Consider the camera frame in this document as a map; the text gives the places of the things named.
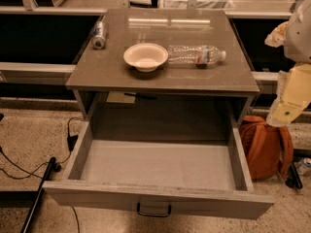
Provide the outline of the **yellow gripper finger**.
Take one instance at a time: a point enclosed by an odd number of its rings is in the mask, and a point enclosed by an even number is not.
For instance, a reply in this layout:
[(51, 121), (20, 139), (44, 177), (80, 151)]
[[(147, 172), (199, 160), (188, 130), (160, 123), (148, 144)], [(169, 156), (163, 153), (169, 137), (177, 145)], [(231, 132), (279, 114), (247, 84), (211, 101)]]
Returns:
[(275, 27), (270, 34), (264, 40), (267, 46), (278, 48), (284, 45), (285, 34), (287, 30), (288, 22), (282, 22), (277, 27)]
[(276, 94), (266, 121), (282, 127), (297, 119), (311, 103), (311, 65), (298, 63), (289, 72), (280, 71)]

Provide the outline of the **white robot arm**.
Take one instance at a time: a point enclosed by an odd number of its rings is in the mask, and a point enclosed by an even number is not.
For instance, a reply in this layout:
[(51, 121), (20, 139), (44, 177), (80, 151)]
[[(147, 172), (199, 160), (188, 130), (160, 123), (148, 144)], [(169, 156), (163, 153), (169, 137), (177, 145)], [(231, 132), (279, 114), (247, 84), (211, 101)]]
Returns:
[(311, 0), (296, 7), (291, 18), (267, 35), (264, 43), (284, 47), (284, 55), (295, 62), (289, 72), (280, 72), (277, 98), (267, 123), (281, 127), (297, 119), (311, 103)]

